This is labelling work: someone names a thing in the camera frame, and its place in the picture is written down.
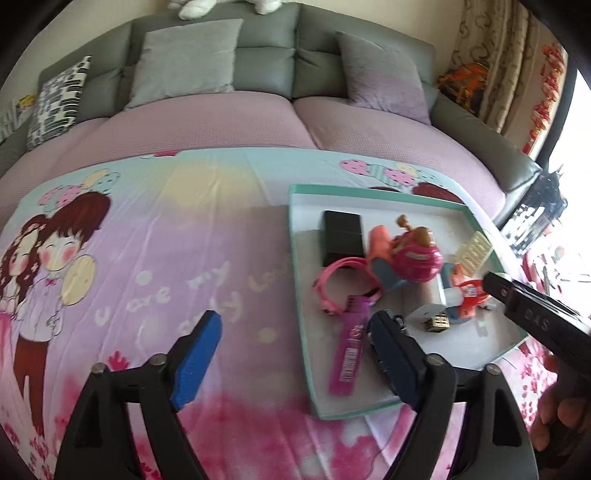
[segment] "black box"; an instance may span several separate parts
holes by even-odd
[[[365,258],[361,217],[354,213],[324,211],[320,230],[320,251],[324,267],[342,258]]]

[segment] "finger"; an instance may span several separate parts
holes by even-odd
[[[542,423],[548,424],[556,418],[558,410],[558,399],[554,395],[555,385],[551,385],[540,397],[538,401],[538,415]]]
[[[549,372],[558,373],[558,360],[551,353],[544,357],[544,368]]]
[[[566,398],[558,406],[558,419],[568,428],[576,428],[581,423],[586,408],[587,401],[584,398]]]
[[[542,423],[539,415],[535,416],[530,429],[530,440],[533,447],[541,452],[550,444],[550,430]]]

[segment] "metal screw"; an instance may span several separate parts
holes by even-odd
[[[99,374],[105,373],[105,370],[107,370],[107,366],[102,362],[97,362],[90,369],[90,373],[95,374],[95,375],[99,375]]]
[[[433,365],[434,367],[438,367],[439,365],[443,365],[445,360],[441,355],[436,353],[430,353],[425,357],[425,360],[429,365]]]
[[[159,367],[160,365],[164,365],[166,363],[166,355],[164,353],[157,353],[156,355],[152,355],[148,362],[150,362],[150,365]]]
[[[486,366],[486,371],[489,372],[491,375],[500,375],[502,373],[501,369],[495,364],[488,364]]]

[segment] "black and white patterned pillow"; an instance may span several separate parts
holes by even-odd
[[[90,56],[46,81],[41,88],[27,136],[27,151],[65,133],[76,120]]]

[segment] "cartoon girl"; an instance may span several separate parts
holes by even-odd
[[[27,296],[39,268],[36,243],[45,222],[45,215],[37,215],[25,223],[0,263],[0,361],[4,361],[4,343],[10,322]]]
[[[43,427],[43,388],[47,351],[63,325],[64,306],[80,301],[90,289],[91,281],[80,280],[79,275],[68,275],[76,260],[87,265],[90,257],[76,256],[90,237],[100,228],[111,200],[102,193],[87,192],[76,197],[47,220],[39,233],[37,253],[40,277],[34,283],[25,302],[17,311],[20,322],[14,355],[14,375],[21,395],[25,378],[29,377],[29,403],[31,420],[40,436]],[[64,286],[68,294],[73,289],[77,299],[64,299]]]

